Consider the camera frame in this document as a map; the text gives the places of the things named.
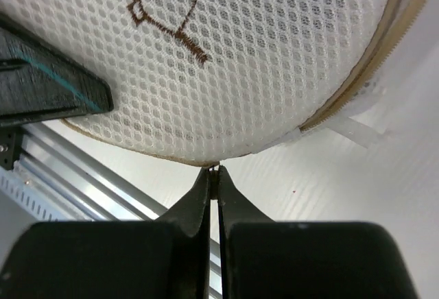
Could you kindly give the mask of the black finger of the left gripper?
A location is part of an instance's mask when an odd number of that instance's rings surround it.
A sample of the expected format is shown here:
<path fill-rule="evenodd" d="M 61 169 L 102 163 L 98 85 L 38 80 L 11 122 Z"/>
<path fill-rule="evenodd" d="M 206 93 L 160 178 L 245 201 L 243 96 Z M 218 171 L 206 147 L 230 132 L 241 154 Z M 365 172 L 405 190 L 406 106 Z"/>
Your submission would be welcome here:
<path fill-rule="evenodd" d="M 102 114 L 113 108 L 105 80 L 1 15 L 1 127 Z"/>

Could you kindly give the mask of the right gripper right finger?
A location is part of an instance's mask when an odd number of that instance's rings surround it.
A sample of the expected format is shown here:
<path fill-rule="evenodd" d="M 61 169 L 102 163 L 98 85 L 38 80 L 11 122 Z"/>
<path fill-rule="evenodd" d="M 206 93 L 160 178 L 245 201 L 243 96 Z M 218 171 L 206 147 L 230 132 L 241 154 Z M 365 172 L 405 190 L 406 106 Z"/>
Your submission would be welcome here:
<path fill-rule="evenodd" d="M 416 298 L 400 250 L 370 222 L 276 222 L 218 170 L 225 298 Z"/>

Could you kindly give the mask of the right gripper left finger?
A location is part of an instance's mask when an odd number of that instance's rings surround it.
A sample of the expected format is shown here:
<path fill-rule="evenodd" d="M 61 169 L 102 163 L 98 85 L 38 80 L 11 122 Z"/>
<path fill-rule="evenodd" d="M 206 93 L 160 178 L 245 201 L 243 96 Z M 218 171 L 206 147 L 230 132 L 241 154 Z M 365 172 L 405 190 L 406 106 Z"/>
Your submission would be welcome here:
<path fill-rule="evenodd" d="M 211 184 L 154 221 L 39 222 L 1 269 L 2 298 L 207 298 Z"/>

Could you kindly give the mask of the beige mesh laundry bag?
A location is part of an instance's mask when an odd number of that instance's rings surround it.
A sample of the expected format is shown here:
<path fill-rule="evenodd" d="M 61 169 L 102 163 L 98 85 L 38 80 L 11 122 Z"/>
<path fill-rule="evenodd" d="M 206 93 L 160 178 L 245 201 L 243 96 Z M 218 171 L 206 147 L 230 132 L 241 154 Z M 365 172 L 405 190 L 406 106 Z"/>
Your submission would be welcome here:
<path fill-rule="evenodd" d="M 92 139 L 202 166 L 296 141 L 383 95 L 380 66 L 427 0 L 1 0 L 102 78 Z"/>

